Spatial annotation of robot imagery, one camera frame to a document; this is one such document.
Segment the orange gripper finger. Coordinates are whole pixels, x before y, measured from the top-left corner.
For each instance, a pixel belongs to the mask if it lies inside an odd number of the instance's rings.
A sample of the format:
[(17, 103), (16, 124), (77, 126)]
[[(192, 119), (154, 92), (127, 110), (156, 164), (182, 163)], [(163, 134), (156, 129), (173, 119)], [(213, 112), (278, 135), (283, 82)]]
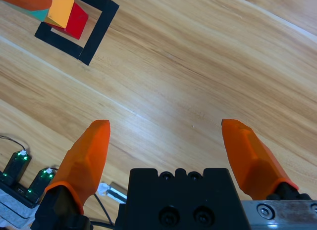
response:
[(86, 200), (98, 189), (106, 163), (109, 139), (110, 122), (92, 122), (68, 150), (45, 192), (60, 185), (66, 187), (77, 209), (83, 214)]
[(245, 194), (253, 200), (265, 200), (281, 183), (299, 190), (250, 127), (238, 120), (223, 119), (221, 130), (229, 164)]
[(53, 0), (2, 0), (28, 11), (38, 11), (50, 8)]

